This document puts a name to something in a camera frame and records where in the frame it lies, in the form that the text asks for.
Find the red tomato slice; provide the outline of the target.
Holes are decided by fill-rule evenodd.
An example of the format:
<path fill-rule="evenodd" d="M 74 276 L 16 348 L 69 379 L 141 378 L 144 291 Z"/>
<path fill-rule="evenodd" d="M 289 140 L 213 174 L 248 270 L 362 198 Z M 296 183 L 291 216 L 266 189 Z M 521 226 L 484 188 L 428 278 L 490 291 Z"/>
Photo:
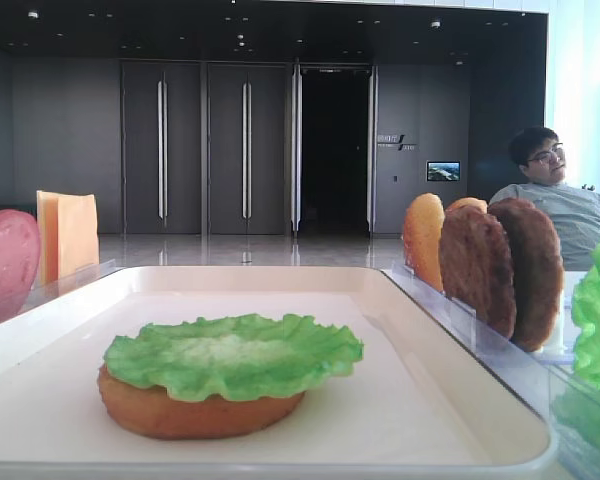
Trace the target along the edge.
<path fill-rule="evenodd" d="M 22 308 L 37 275 L 40 234 L 26 212 L 0 210 L 0 323 Z"/>

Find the front bread bun slice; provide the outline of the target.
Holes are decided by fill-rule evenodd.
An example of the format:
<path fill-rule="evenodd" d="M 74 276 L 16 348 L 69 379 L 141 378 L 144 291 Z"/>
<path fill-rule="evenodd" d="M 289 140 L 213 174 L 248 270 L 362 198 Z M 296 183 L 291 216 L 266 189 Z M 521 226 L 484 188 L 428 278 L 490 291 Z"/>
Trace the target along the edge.
<path fill-rule="evenodd" d="M 443 290 L 438 248 L 444 218 L 440 198 L 433 193 L 425 193 L 411 202 L 403 226 L 406 264 L 437 291 Z"/>

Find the bread bun slice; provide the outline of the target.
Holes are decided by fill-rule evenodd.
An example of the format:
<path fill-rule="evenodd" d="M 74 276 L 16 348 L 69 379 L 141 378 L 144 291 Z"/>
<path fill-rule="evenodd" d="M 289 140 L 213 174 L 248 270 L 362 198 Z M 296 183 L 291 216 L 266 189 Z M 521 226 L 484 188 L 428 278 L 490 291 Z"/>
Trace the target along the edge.
<path fill-rule="evenodd" d="M 446 213 L 450 213 L 450 212 L 452 212 L 454 210 L 457 210 L 459 208 L 462 208 L 462 207 L 476 208 L 477 210 L 479 210 L 483 214 L 486 214 L 487 213 L 488 204 L 487 204 L 487 202 L 485 200 L 478 199 L 478 198 L 475 198 L 475 197 L 463 197 L 463 198 L 460 198 L 460 199 L 454 201 L 453 203 L 451 203 L 445 209 L 445 212 Z"/>
<path fill-rule="evenodd" d="M 406 264 L 437 291 L 443 290 L 438 248 L 444 218 L 440 198 L 433 193 L 425 193 L 411 202 L 403 226 Z"/>

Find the front brown meat patty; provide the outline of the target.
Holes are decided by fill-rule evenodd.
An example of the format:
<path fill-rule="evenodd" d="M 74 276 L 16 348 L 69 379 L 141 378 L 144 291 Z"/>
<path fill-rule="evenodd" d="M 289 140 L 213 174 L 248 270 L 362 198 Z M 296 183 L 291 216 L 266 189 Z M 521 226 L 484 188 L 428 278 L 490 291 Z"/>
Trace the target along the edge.
<path fill-rule="evenodd" d="M 514 270 L 507 234 L 492 215 L 475 206 L 446 214 L 439 241 L 444 292 L 475 310 L 502 337 L 516 320 Z"/>

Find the rear bread bun slice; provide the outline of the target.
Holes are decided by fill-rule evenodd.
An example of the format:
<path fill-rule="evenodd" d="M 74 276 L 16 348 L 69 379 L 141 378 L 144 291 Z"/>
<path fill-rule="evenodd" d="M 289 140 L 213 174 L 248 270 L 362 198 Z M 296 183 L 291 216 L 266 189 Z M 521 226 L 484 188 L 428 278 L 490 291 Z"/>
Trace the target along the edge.
<path fill-rule="evenodd" d="M 477 210 L 479 210 L 483 214 L 486 214 L 487 213 L 488 204 L 487 204 L 487 202 L 485 200 L 478 199 L 478 198 L 475 198 L 475 197 L 463 197 L 463 198 L 460 198 L 460 199 L 454 201 L 453 203 L 451 203 L 445 209 L 445 212 L 446 213 L 450 213 L 450 212 L 452 212 L 454 210 L 457 210 L 459 208 L 462 208 L 462 207 L 476 208 Z"/>

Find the front orange cheese slice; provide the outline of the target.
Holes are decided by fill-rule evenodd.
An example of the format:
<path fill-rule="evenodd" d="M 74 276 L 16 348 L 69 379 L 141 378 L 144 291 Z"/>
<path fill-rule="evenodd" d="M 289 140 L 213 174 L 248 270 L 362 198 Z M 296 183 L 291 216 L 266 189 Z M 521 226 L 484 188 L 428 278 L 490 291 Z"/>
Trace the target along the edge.
<path fill-rule="evenodd" d="M 95 196 L 65 195 L 57 198 L 58 276 L 99 263 Z"/>

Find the orange cheese slice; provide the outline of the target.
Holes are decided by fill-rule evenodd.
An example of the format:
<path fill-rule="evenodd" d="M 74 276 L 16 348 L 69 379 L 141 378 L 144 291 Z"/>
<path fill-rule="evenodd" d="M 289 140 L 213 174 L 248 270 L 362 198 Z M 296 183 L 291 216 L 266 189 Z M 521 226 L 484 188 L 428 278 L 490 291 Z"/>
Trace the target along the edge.
<path fill-rule="evenodd" d="M 48 284 L 58 279 L 58 197 L 52 192 L 38 190 L 37 223 L 40 231 L 41 253 L 39 282 Z"/>
<path fill-rule="evenodd" d="M 65 195 L 57 198 L 58 276 L 99 263 L 95 196 Z"/>

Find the rear brown meat patty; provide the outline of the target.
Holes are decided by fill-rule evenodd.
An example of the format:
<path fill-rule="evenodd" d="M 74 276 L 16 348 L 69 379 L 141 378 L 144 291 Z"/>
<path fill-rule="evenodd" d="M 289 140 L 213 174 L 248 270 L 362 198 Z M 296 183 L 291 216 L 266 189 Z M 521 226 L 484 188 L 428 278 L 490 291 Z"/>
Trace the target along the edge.
<path fill-rule="evenodd" d="M 489 205 L 507 234 L 513 261 L 516 320 L 511 342 L 526 352 L 552 334 L 561 306 L 564 268 L 551 219 L 531 201 L 505 198 Z"/>

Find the rear orange cheese slice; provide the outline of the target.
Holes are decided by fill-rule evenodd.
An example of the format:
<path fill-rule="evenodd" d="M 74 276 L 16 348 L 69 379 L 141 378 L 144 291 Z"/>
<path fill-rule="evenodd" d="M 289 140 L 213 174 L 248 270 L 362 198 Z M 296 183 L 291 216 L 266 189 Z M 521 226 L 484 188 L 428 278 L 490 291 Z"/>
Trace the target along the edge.
<path fill-rule="evenodd" d="M 37 223 L 40 231 L 41 253 L 39 282 L 48 284 L 58 279 L 58 197 L 52 192 L 38 190 Z"/>

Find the dark double door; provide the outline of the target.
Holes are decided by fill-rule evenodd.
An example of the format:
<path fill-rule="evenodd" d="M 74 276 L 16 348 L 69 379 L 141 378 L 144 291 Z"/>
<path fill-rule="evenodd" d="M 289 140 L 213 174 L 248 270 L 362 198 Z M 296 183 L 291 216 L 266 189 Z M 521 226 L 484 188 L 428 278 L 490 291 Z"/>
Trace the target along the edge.
<path fill-rule="evenodd" d="M 122 66 L 125 227 L 129 234 L 201 232 L 200 66 Z"/>
<path fill-rule="evenodd" d="M 286 75 L 213 64 L 209 87 L 210 232 L 284 232 Z"/>

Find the left dark double door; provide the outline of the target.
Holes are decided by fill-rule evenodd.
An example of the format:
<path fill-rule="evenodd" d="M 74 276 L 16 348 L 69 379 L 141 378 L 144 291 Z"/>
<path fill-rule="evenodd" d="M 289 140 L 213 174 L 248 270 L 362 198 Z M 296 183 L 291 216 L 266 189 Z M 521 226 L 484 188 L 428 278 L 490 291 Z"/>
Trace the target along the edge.
<path fill-rule="evenodd" d="M 125 227 L 129 234 L 201 232 L 200 66 L 122 66 Z"/>

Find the white plastic tray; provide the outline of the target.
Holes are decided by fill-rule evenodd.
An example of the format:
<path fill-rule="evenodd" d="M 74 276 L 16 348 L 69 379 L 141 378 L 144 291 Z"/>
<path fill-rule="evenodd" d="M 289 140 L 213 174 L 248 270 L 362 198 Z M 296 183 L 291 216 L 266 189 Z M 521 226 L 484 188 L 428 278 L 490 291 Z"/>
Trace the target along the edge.
<path fill-rule="evenodd" d="M 154 440 L 109 418 L 96 377 L 116 336 L 249 313 L 348 326 L 364 358 L 244 437 Z M 557 447 L 536 408 L 369 268 L 127 268 L 0 324 L 0 479 L 543 479 Z"/>

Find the clear acrylic left holder rack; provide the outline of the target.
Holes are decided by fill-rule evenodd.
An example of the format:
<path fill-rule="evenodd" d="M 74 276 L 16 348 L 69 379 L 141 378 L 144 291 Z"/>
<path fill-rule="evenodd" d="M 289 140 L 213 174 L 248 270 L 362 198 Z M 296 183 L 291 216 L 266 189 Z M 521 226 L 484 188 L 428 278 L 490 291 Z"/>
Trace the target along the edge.
<path fill-rule="evenodd" d="M 20 289 L 0 295 L 0 324 L 64 294 L 88 285 L 120 270 L 114 260 L 78 269 L 74 274 L 48 284 L 34 284 L 29 290 Z"/>

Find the seated person grey shirt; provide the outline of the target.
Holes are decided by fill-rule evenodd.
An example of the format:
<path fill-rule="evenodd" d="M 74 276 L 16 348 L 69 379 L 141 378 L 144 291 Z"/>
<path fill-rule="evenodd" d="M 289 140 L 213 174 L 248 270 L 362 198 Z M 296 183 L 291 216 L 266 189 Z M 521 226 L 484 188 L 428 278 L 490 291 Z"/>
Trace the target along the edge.
<path fill-rule="evenodd" d="M 600 194 L 566 183 L 566 157 L 558 135 L 543 126 L 528 127 L 509 143 L 510 159 L 527 181 L 497 191 L 490 201 L 531 201 L 553 222 L 567 271 L 587 271 L 600 242 Z"/>

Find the clear acrylic right holder rack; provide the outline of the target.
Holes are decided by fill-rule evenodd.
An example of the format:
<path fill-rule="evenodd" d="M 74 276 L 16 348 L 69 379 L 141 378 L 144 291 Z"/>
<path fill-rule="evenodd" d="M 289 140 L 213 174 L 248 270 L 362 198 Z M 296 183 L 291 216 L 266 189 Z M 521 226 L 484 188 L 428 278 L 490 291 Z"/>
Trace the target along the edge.
<path fill-rule="evenodd" d="M 525 353 L 410 268 L 397 262 L 384 272 L 549 422 L 558 436 L 558 465 L 567 478 L 600 479 L 600 391 L 573 372 L 569 329 L 562 352 Z"/>

